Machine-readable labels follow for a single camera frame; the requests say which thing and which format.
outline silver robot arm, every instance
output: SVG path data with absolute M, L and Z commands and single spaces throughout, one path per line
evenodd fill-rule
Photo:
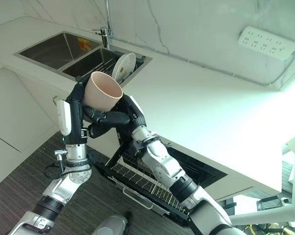
M 62 150 L 62 153 L 67 154 L 67 164 L 71 164 L 72 167 L 66 167 L 62 177 L 50 183 L 35 208 L 24 214 L 9 235 L 49 233 L 63 207 L 79 186 L 90 178 L 92 172 L 90 166 L 84 164 L 87 161 L 85 144 L 66 145 L 66 150 Z
M 186 175 L 178 161 L 169 155 L 158 137 L 152 135 L 144 124 L 135 128 L 131 136 L 146 146 L 147 151 L 142 161 L 151 169 L 155 178 L 170 189 L 182 207 L 190 211 L 188 222 L 196 235 L 245 234 L 231 226 L 225 210 Z
M 57 102 L 59 127 L 64 136 L 66 150 L 56 150 L 61 176 L 53 180 L 43 192 L 32 211 L 27 211 L 9 235 L 37 235 L 49 233 L 63 207 L 80 185 L 91 176 L 87 158 L 87 130 L 83 128 L 81 101 L 85 84 L 77 83 L 66 101 Z M 66 168 L 63 170 L 63 155 Z

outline sink basin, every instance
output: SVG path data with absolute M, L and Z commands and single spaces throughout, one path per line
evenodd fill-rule
M 51 68 L 59 69 L 100 44 L 63 32 L 20 52 L 20 55 Z
M 110 46 L 103 48 L 100 42 L 79 35 L 62 32 L 32 45 L 15 55 L 53 71 L 71 80 L 77 76 L 89 76 L 93 71 L 112 75 L 118 59 L 131 51 Z M 121 86 L 128 83 L 151 58 L 135 53 L 134 72 L 119 81 Z

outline white cabinet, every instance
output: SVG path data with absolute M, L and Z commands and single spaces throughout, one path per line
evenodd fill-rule
M 52 126 L 17 75 L 0 69 L 0 139 L 22 152 Z
M 53 123 L 58 125 L 57 109 L 53 103 L 53 99 L 55 98 L 55 101 L 58 99 L 66 99 L 69 92 L 65 92 L 38 79 L 27 78 L 19 74 L 18 77 Z
M 23 160 L 20 152 L 0 139 L 0 182 Z

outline ceramic cup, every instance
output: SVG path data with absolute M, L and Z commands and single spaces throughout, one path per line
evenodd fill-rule
M 96 71 L 85 87 L 83 103 L 99 111 L 110 111 L 122 95 L 122 88 L 111 76 Z

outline power strip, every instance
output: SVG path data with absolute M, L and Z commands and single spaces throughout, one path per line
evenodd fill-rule
M 242 31 L 238 44 L 278 60 L 286 60 L 295 50 L 294 41 L 252 26 Z

